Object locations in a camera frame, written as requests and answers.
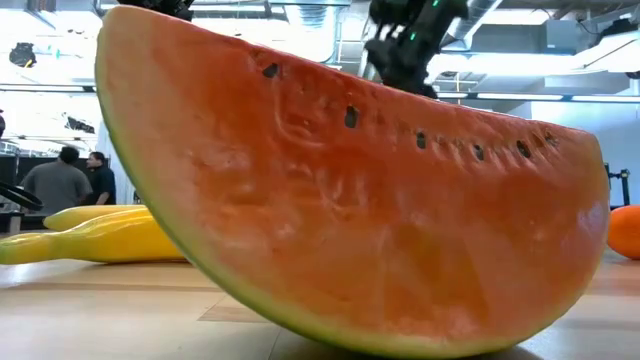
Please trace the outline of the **ceiling light strip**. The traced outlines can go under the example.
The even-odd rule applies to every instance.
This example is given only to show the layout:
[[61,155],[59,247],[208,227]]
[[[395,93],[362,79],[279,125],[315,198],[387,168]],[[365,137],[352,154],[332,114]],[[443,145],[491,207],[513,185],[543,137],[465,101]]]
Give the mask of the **ceiling light strip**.
[[563,101],[567,95],[561,94],[530,94],[530,93],[496,93],[479,92],[476,99],[505,100],[505,101]]

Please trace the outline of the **black stand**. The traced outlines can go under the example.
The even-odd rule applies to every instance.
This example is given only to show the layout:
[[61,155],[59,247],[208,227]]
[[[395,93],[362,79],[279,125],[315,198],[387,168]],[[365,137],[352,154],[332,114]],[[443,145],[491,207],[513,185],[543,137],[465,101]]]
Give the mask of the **black stand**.
[[[622,194],[622,199],[623,202],[620,205],[621,207],[623,206],[629,206],[631,204],[631,200],[630,200],[630,192],[629,192],[629,176],[630,176],[630,172],[628,169],[621,169],[618,173],[612,173],[610,171],[610,166],[608,162],[604,163],[604,167],[605,167],[605,171],[607,173],[607,178],[608,178],[608,185],[611,185],[611,180],[612,179],[618,179],[621,181],[621,194]],[[620,207],[619,205],[611,205],[610,209],[614,210],[616,208]]]

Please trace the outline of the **silver ceiling duct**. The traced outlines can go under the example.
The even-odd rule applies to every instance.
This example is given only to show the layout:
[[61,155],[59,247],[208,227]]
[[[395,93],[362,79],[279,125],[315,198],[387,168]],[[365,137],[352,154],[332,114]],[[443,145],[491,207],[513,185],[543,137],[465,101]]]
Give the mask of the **silver ceiling duct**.
[[352,0],[278,0],[285,10],[288,21],[308,29],[332,29],[338,22],[343,8]]

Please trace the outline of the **black curved bar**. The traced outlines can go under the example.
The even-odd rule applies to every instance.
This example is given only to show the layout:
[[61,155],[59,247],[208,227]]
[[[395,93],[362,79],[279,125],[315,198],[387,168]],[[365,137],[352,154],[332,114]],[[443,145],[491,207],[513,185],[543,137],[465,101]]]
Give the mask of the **black curved bar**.
[[38,197],[24,189],[2,181],[0,181],[0,196],[28,210],[40,211],[43,209],[43,203]]

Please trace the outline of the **toy watermelon slice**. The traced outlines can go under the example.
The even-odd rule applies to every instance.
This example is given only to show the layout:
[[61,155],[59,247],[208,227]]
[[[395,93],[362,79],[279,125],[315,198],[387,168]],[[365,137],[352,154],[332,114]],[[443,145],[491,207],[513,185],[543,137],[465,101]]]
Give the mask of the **toy watermelon slice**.
[[144,205],[240,303],[387,357],[516,345],[606,246],[597,138],[433,100],[140,7],[108,10],[96,92]]

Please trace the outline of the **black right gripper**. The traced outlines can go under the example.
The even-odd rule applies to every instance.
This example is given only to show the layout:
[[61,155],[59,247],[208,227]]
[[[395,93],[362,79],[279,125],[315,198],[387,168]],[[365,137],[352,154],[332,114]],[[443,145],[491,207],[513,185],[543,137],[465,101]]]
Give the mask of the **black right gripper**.
[[437,99],[431,85],[425,83],[427,64],[438,53],[428,42],[390,38],[365,43],[367,61],[380,75],[384,85],[408,93]]

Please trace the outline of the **tangerine pair with leaves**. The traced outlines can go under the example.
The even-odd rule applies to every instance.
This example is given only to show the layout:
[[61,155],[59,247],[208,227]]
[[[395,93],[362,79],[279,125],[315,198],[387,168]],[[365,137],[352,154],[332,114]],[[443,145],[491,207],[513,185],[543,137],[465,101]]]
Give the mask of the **tangerine pair with leaves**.
[[640,205],[611,211],[608,245],[616,253],[640,261]]

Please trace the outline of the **person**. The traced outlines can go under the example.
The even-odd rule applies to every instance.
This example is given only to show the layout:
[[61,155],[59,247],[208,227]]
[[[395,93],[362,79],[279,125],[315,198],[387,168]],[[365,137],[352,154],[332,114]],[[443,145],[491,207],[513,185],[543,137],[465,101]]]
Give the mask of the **person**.
[[23,189],[43,203],[35,214],[48,216],[78,206],[92,193],[88,177],[74,166],[78,159],[76,148],[63,146],[55,161],[37,165],[26,174]]
[[115,205],[116,184],[113,171],[107,166],[102,152],[94,151],[87,159],[89,182],[92,192],[85,198],[85,205]]

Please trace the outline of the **yellow toy banana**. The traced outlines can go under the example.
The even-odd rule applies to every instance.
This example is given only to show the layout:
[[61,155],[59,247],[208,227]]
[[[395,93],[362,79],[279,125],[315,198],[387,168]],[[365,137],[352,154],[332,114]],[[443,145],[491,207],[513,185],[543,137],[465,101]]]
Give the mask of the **yellow toy banana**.
[[99,216],[130,210],[145,209],[144,205],[88,205],[61,210],[43,219],[46,229],[64,231]]
[[142,210],[99,216],[64,231],[0,239],[0,265],[62,259],[116,264],[183,261],[185,256]]

